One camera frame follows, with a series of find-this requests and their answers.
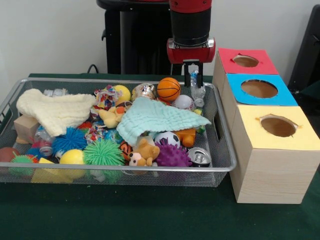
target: white wall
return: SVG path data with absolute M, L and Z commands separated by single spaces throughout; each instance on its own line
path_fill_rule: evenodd
M 213 0 L 217 46 L 266 49 L 285 81 L 318 0 Z M 95 0 L 0 0 L 0 101 L 29 73 L 106 72 L 104 10 Z M 213 64 L 204 73 L 213 74 Z

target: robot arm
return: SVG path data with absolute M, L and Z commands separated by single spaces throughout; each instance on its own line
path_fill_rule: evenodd
M 203 86 L 203 63 L 211 63 L 216 43 L 209 38 L 212 0 L 169 0 L 173 38 L 167 53 L 172 64 L 184 65 L 185 85 L 190 86 L 189 66 L 198 66 L 197 85 Z

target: red box top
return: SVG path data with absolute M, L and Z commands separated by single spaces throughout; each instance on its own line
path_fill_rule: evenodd
M 279 74 L 265 50 L 219 48 L 219 55 L 226 74 Z

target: mint green towel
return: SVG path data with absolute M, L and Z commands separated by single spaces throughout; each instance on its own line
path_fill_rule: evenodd
M 116 129 L 128 144 L 135 146 L 137 138 L 145 131 L 179 131 L 207 124 L 211 122 L 192 111 L 167 106 L 147 97 L 138 97 Z

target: circular hole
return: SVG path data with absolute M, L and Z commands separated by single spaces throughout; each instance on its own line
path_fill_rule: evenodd
M 281 116 L 268 116 L 261 120 L 262 127 L 278 137 L 290 137 L 296 132 L 295 124 Z
M 254 68 L 258 65 L 259 61 L 251 56 L 238 55 L 233 58 L 233 61 L 245 68 Z
M 262 99 L 269 99 L 278 94 L 276 86 L 269 82 L 257 79 L 243 82 L 241 88 L 247 94 Z

